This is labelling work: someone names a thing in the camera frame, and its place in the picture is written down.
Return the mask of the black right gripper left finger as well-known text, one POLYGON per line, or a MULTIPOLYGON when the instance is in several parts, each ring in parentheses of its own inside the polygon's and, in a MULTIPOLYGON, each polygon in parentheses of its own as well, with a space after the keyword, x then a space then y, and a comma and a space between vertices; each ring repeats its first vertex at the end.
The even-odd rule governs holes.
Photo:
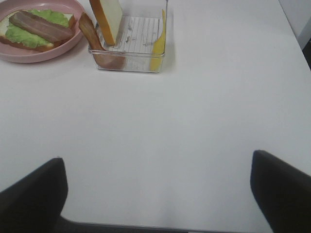
POLYGON ((0 193, 2 233, 50 233, 63 210, 68 182, 62 158, 53 158, 0 193))

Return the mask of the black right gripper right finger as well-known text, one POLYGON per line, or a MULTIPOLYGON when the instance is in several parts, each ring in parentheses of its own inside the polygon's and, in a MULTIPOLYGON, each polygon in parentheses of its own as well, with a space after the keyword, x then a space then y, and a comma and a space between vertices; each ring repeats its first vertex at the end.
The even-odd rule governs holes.
POLYGON ((253 152, 250 187, 275 233, 311 231, 311 177, 278 157, 253 152))

